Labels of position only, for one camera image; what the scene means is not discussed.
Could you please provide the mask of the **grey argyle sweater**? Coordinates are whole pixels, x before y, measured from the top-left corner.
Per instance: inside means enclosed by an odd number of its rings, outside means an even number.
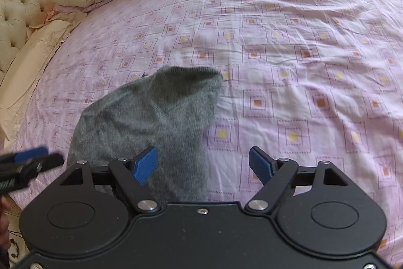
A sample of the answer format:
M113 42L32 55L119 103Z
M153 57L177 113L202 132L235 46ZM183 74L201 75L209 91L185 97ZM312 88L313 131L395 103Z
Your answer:
M211 67L165 66L117 88L81 113L67 165L85 160L106 166L153 146L158 163L146 183L153 197L161 203L205 201L209 164L203 133L222 82Z

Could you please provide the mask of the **pink patterned bed sheet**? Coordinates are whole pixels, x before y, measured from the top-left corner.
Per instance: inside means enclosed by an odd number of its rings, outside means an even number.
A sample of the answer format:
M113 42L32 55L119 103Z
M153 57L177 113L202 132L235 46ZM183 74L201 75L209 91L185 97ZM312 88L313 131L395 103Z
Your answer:
M223 75L204 134L211 201L260 188L252 146L331 161L383 208L379 252L402 265L402 0L110 1L52 58L16 149L67 153L86 106L163 66Z

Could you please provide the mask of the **cream pillow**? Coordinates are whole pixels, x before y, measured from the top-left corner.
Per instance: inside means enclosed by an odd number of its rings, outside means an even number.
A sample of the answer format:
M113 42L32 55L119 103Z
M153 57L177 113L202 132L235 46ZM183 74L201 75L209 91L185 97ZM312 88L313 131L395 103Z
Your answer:
M1 148L11 148L29 100L54 54L86 17L85 13L58 14L36 30L12 62L1 83Z

